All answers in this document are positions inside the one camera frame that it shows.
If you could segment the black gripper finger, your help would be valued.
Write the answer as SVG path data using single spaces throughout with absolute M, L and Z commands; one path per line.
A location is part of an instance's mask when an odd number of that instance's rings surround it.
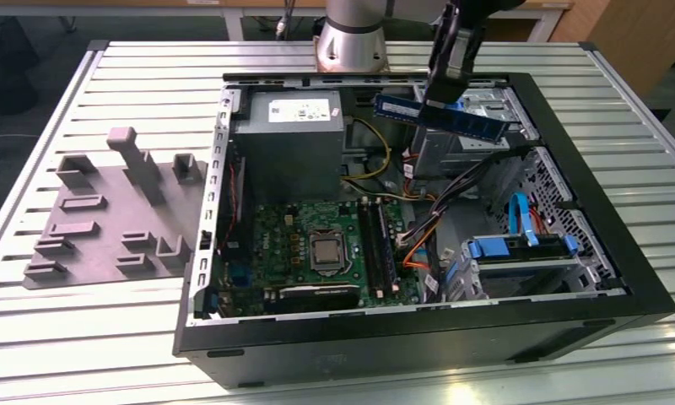
M 485 21 L 461 21 L 455 8 L 446 4 L 427 64 L 425 106 L 458 102 L 470 85 L 483 39 Z

